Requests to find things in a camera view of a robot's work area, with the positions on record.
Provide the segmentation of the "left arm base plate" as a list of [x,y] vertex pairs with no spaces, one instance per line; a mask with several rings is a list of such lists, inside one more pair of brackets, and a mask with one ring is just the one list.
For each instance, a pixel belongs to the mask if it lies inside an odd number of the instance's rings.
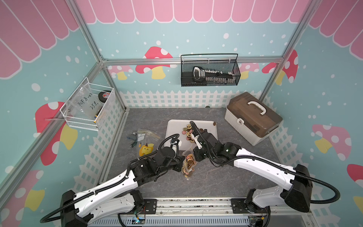
[[133,214],[156,214],[157,199],[145,199],[135,202]]

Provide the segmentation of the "pile of round cookies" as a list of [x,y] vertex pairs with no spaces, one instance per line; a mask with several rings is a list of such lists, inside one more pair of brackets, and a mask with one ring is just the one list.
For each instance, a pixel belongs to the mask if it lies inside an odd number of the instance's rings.
[[182,129],[182,135],[184,135],[185,139],[190,143],[194,143],[195,140],[193,138],[193,127],[191,124],[186,124]]

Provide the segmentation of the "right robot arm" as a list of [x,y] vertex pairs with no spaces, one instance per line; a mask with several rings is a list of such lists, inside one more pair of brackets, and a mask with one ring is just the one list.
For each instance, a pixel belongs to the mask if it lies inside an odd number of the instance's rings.
[[[211,133],[201,132],[195,122],[190,122],[192,138],[196,142],[193,150],[198,162],[209,159],[215,167],[232,166],[248,170],[276,184],[268,189],[251,189],[245,204],[247,207],[265,208],[287,205],[299,212],[309,212],[311,204],[330,204],[340,199],[340,191],[331,184],[313,178],[307,167],[286,166],[257,156],[241,146],[227,142],[221,143]],[[331,189],[334,196],[325,200],[313,200],[313,184]]]

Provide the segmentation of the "clear wall bin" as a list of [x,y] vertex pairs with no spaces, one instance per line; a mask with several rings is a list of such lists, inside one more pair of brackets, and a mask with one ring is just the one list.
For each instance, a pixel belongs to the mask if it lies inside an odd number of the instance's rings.
[[[111,91],[106,101],[98,99],[101,91]],[[99,131],[115,104],[115,91],[111,87],[93,84],[88,78],[80,83],[69,99],[60,108],[60,112],[69,127]]]

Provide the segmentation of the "ziploc bag with yellow chick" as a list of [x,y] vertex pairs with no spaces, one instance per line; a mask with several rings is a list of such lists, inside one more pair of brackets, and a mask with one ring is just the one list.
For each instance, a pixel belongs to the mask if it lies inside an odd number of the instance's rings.
[[157,150],[161,137],[150,130],[138,129],[137,131],[137,151],[139,157],[148,155]]

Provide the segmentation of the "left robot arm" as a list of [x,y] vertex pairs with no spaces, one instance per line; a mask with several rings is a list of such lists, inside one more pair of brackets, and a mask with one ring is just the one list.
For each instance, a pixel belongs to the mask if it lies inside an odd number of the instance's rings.
[[180,172],[184,156],[179,154],[179,134],[164,139],[156,151],[129,162],[124,172],[94,188],[62,195],[60,207],[40,219],[40,223],[60,220],[63,227],[86,227],[95,211],[114,197],[157,181],[169,170]]

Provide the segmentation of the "socket wrench set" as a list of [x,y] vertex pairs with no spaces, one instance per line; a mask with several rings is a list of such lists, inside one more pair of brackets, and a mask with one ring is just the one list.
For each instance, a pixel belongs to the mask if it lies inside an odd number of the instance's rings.
[[235,83],[234,74],[222,71],[206,70],[199,67],[194,67],[192,77],[195,82],[205,82],[207,84],[231,85]]

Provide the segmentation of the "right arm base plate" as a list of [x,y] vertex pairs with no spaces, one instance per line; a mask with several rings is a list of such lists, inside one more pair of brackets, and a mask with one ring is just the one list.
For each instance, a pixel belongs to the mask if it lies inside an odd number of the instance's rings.
[[256,209],[251,201],[244,198],[232,198],[231,206],[233,214],[255,213]]

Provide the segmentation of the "black tape roll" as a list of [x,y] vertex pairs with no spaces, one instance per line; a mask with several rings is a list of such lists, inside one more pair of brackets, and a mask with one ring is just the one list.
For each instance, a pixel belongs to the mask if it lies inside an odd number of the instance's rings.
[[111,91],[109,91],[109,90],[101,91],[98,94],[99,101],[102,102],[102,103],[106,103],[106,101],[108,100],[110,94],[111,94]]

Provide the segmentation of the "clear ziploc bag of cookies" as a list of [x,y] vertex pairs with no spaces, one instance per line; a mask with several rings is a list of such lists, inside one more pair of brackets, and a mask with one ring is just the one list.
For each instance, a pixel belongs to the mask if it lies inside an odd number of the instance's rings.
[[184,177],[189,180],[194,173],[194,167],[196,166],[197,161],[191,150],[184,151],[182,155],[185,156],[185,160],[183,161],[181,172]]

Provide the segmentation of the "white box with brown lid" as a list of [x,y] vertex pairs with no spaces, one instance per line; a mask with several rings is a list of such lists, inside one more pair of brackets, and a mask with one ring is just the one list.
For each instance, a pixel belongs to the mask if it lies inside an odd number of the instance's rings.
[[248,92],[232,98],[225,120],[252,146],[276,130],[283,118]]

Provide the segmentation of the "white plastic tray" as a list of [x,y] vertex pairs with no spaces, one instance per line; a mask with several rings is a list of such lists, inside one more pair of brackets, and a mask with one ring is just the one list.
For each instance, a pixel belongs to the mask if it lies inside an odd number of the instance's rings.
[[[207,130],[209,133],[213,134],[213,136],[218,139],[217,135],[217,126],[213,125],[213,121],[198,121],[193,120],[196,124],[196,126],[199,129]],[[180,141],[182,141],[182,145],[179,148],[179,151],[187,151],[189,149],[193,150],[196,147],[195,143],[190,143],[187,141],[182,135],[182,129],[186,124],[189,124],[190,120],[170,120],[167,124],[166,129],[166,138],[173,135],[173,134],[179,134],[180,137],[178,138]]]

